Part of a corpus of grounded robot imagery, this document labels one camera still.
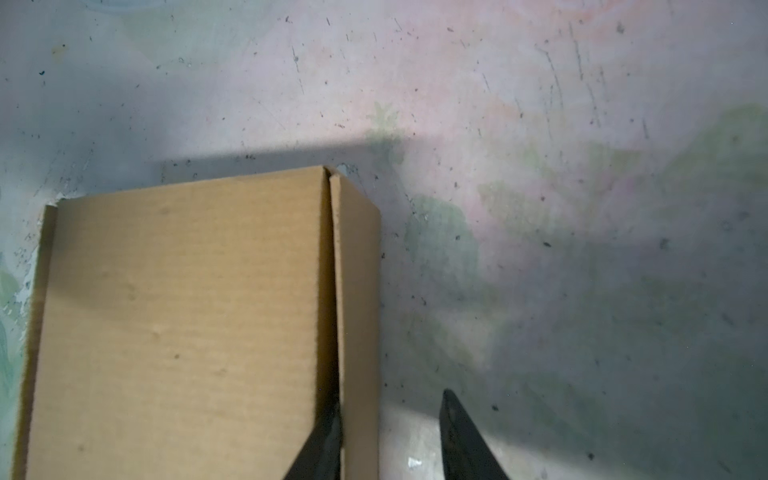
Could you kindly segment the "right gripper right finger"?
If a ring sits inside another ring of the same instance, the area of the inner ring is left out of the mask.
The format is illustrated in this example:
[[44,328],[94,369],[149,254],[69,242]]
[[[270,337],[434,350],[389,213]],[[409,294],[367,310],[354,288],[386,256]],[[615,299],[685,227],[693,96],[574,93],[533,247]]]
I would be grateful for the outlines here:
[[451,389],[442,394],[439,427],[446,480],[510,479]]

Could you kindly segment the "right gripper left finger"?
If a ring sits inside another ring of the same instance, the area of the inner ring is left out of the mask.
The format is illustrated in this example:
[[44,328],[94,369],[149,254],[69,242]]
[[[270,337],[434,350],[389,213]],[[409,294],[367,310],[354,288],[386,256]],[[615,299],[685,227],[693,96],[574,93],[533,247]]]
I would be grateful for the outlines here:
[[335,403],[309,434],[284,480],[339,479],[342,442],[340,404]]

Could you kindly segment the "brown cardboard paper box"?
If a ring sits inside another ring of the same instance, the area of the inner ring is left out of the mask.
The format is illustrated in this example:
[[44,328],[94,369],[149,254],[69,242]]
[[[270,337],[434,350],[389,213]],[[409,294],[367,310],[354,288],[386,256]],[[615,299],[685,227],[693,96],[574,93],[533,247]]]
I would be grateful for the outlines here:
[[380,225],[324,166],[47,207],[11,477],[377,478]]

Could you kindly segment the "floral table mat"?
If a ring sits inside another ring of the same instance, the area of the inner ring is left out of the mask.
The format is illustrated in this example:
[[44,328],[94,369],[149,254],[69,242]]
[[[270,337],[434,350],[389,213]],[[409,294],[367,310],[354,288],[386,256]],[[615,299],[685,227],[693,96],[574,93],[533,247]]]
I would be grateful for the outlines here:
[[380,475],[767,475],[763,1],[5,1],[1,475],[43,208],[326,164],[379,208]]

